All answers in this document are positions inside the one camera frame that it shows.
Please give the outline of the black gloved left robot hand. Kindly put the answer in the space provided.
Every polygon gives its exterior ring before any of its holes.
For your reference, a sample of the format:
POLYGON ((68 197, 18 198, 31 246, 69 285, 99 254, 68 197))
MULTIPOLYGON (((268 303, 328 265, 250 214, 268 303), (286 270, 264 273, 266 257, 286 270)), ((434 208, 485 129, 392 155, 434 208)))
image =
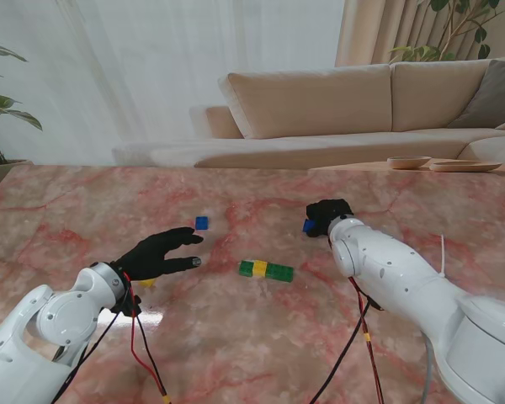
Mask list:
POLYGON ((153 234, 110 265, 127 274, 130 281, 156 279, 164 274, 175 274, 201 265, 198 257, 169 258, 167 253, 181 246, 200 244, 204 238, 191 227, 178 227, 153 234))

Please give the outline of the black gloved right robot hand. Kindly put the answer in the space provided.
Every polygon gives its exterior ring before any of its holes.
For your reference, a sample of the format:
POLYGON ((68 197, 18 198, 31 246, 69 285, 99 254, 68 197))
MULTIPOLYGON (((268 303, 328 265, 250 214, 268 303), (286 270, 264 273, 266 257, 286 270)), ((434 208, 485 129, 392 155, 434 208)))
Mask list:
POLYGON ((353 217, 348 202, 345 199, 323 199, 306 206, 306 218, 313 221, 314 225, 306 231, 308 237, 327 236, 331 223, 335 220, 344 220, 353 217))

